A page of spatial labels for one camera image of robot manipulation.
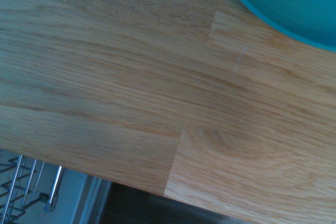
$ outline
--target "dishwasher rack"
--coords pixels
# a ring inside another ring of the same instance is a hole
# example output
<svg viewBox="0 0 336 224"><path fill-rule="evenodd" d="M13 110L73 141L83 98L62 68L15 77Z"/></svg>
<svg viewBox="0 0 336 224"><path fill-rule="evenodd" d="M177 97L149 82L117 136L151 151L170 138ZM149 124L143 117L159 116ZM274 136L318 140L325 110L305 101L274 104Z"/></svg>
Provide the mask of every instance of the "dishwasher rack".
<svg viewBox="0 0 336 224"><path fill-rule="evenodd" d="M9 159L7 164L0 163L0 176L4 173L14 172L11 180L0 185L0 190L4 190L4 193L0 194L0 199L6 197L5 204L0 205L0 224L12 223L24 215L29 207L38 202L46 204L45 211L47 212L55 209L64 168L62 166L58 167L50 193L40 193L38 197L35 197L45 164L42 162L40 169L37 170L37 162L39 161L36 159L19 155L16 158ZM36 182L32 183L33 177L36 175Z"/></svg>

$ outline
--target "oak wood surface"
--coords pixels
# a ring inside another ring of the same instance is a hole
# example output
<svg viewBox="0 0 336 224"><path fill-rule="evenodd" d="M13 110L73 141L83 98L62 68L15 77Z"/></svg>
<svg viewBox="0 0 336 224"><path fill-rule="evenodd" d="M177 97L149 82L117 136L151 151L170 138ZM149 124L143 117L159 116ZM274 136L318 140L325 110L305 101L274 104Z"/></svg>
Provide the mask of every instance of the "oak wood surface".
<svg viewBox="0 0 336 224"><path fill-rule="evenodd" d="M332 223L334 66L239 0L0 0L0 148L254 223Z"/></svg>

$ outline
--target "turquoise plate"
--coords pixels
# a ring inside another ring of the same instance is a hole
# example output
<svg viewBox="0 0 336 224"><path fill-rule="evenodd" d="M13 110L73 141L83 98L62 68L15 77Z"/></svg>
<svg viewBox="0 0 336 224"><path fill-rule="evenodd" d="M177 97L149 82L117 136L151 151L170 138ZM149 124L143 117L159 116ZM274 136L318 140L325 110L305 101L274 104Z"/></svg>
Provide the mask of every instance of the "turquoise plate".
<svg viewBox="0 0 336 224"><path fill-rule="evenodd" d="M280 32L336 51L336 0L241 0L256 16Z"/></svg>

